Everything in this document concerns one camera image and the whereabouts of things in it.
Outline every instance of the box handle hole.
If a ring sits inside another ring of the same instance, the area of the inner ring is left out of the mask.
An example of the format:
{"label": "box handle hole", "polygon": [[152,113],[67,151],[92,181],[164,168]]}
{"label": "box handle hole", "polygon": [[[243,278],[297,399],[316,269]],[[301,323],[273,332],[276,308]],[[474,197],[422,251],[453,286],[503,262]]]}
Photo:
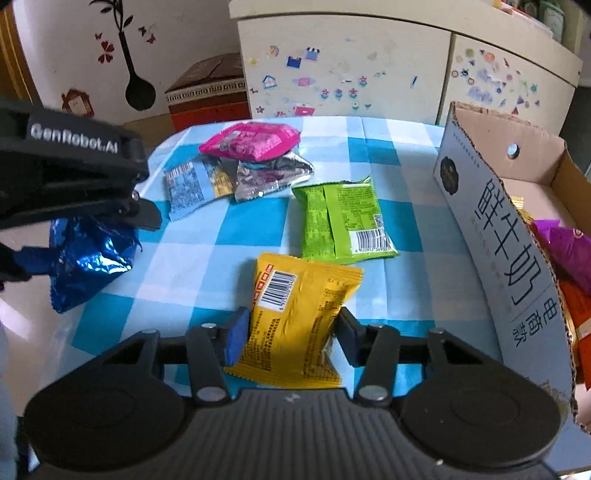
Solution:
{"label": "box handle hole", "polygon": [[509,148],[507,148],[507,157],[511,160],[515,160],[519,157],[519,145],[515,143],[509,145]]}

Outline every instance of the cabinet top shelf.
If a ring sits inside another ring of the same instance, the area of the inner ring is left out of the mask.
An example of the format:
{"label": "cabinet top shelf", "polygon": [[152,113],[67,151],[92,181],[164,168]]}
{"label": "cabinet top shelf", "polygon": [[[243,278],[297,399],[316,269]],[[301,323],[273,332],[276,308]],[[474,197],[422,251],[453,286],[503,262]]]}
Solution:
{"label": "cabinet top shelf", "polygon": [[336,14],[391,18],[449,30],[502,48],[576,86],[583,62],[535,27],[476,0],[230,0],[237,20],[276,15]]}

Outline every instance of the green snack packet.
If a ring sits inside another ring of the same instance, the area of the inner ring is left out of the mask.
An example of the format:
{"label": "green snack packet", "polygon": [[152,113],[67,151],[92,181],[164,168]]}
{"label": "green snack packet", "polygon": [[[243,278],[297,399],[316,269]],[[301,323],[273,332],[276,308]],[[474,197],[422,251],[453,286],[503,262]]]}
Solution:
{"label": "green snack packet", "polygon": [[348,265],[398,255],[384,229],[369,177],[360,183],[324,183],[292,190],[306,211],[301,254],[305,260]]}

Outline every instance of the pink snack packet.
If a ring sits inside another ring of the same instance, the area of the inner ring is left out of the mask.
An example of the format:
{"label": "pink snack packet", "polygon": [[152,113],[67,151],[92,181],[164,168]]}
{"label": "pink snack packet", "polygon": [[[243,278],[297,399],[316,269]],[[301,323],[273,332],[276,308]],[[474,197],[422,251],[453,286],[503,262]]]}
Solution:
{"label": "pink snack packet", "polygon": [[535,220],[542,238],[547,241],[550,258],[591,296],[591,238],[576,228],[557,226],[557,220]]}
{"label": "pink snack packet", "polygon": [[248,122],[232,125],[199,146],[199,151],[222,158],[265,161],[289,152],[300,143],[300,132],[286,124]]}

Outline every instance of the white wall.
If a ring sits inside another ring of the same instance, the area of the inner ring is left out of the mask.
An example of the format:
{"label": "white wall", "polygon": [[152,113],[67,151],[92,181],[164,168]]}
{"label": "white wall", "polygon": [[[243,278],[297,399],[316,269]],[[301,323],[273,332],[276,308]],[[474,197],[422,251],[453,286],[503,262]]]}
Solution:
{"label": "white wall", "polygon": [[[226,0],[123,0],[125,35],[135,71],[156,89],[152,108],[136,111],[125,100],[129,74],[112,13],[89,0],[14,0],[22,46],[43,104],[61,108],[61,94],[85,91],[97,118],[124,123],[167,113],[163,92],[193,63],[239,51],[238,29]],[[155,41],[139,27],[152,25]],[[102,33],[100,40],[95,34]],[[113,43],[113,60],[100,64],[100,42]]]}

